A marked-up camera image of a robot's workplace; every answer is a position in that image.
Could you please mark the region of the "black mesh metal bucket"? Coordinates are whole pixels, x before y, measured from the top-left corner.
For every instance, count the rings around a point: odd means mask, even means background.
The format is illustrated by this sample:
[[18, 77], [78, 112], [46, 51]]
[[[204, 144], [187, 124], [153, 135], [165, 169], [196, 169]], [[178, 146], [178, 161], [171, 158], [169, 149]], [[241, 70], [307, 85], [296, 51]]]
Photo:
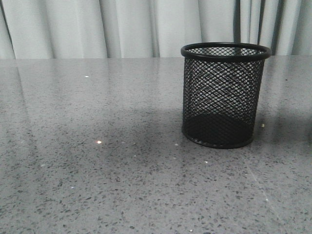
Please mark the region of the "black mesh metal bucket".
[[202, 42], [183, 46], [181, 55], [184, 136], [217, 149], [250, 144], [270, 49], [249, 43]]

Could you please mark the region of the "grey pleated curtain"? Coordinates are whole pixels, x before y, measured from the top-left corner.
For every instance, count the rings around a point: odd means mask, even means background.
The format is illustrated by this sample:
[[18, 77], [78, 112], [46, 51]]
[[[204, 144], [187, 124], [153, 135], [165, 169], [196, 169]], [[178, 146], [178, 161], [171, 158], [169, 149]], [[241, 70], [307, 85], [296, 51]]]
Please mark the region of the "grey pleated curtain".
[[198, 42], [312, 52], [309, 0], [3, 0], [2, 59], [178, 57]]

